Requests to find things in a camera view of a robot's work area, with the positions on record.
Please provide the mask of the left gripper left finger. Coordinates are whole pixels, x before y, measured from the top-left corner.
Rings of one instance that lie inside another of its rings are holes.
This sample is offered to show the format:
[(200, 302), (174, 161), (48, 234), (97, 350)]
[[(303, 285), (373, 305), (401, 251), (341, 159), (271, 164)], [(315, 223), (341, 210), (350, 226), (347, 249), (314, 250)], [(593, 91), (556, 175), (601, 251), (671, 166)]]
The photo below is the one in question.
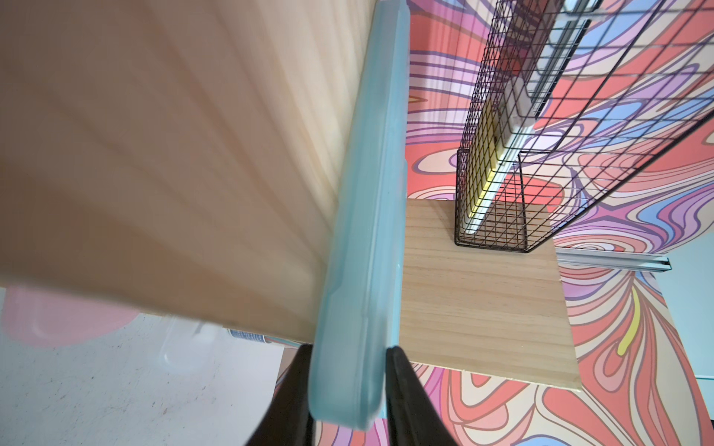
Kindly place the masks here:
[(311, 357), (312, 345), (297, 350), (283, 384), (247, 445), (314, 445), (314, 419), (308, 405)]

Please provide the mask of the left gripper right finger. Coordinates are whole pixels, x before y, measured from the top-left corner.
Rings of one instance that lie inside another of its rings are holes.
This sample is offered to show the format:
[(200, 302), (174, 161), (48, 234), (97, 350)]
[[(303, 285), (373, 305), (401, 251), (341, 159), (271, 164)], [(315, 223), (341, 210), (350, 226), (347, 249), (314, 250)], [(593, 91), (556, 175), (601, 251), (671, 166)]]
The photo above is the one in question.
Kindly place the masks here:
[(386, 352), (390, 445), (456, 445), (400, 347)]

